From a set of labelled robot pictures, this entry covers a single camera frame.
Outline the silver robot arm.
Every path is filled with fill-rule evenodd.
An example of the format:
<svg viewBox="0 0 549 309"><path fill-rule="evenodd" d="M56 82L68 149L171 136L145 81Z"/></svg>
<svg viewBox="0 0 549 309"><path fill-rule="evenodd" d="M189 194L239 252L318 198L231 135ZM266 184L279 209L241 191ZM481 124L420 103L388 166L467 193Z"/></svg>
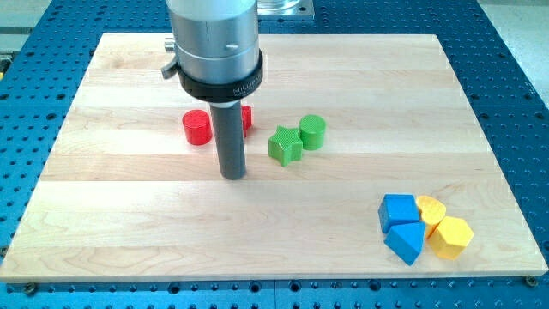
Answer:
<svg viewBox="0 0 549 309"><path fill-rule="evenodd" d="M227 103L252 94L262 82L256 0L166 0L173 60L164 78L179 76L189 95Z"/></svg>

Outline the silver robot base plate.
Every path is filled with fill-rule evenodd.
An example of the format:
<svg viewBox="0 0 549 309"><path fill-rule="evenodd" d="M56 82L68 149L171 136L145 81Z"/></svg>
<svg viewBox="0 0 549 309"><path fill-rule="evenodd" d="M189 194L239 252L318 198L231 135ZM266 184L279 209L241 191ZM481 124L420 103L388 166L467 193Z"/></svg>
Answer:
<svg viewBox="0 0 549 309"><path fill-rule="evenodd" d="M258 16L262 20L313 20L313 0L258 0Z"/></svg>

